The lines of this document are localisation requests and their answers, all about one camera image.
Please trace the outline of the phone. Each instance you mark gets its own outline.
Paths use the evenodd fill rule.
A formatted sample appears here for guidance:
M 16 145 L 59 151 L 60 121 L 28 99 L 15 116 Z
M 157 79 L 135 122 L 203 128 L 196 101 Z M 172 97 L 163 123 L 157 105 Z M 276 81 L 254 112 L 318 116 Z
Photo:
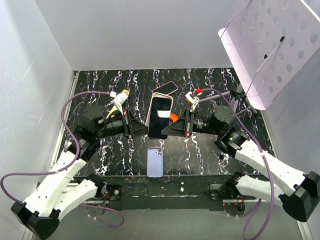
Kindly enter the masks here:
M 173 81 L 170 81 L 159 86 L 158 88 L 153 89 L 151 92 L 164 95 L 171 95 L 175 93 L 178 89 L 178 86 Z
M 167 139 L 168 136 L 162 134 L 162 130 L 169 126 L 172 106 L 173 98 L 171 96 L 159 92 L 152 95 L 146 120 L 149 138 Z

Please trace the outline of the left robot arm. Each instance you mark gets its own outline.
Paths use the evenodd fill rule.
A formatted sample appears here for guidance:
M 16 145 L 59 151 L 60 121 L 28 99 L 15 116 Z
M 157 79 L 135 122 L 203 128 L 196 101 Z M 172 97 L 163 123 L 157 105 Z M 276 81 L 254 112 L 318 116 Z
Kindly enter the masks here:
M 146 135 L 147 126 L 128 109 L 106 113 L 101 105 L 85 109 L 71 139 L 58 161 L 35 191 L 24 201 L 16 201 L 11 211 L 16 218 L 41 240 L 48 239 L 60 221 L 86 200 L 101 200 L 108 195 L 107 183 L 92 173 L 77 186 L 64 192 L 74 176 L 100 148 L 100 140 L 122 134 L 132 139 Z

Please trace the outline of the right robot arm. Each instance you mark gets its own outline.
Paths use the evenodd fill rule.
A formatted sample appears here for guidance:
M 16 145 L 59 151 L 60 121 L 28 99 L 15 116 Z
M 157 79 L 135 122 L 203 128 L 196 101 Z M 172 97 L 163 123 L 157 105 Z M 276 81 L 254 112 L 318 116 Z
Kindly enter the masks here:
M 320 176 L 314 171 L 295 169 L 259 146 L 259 143 L 234 125 L 236 117 L 227 106 L 215 108 L 210 118 L 187 108 L 163 135 L 189 137 L 193 132 L 216 135 L 215 145 L 230 157 L 248 164 L 268 178 L 262 181 L 241 172 L 235 173 L 216 194 L 237 199 L 241 195 L 270 201 L 293 219 L 306 222 L 320 203 Z

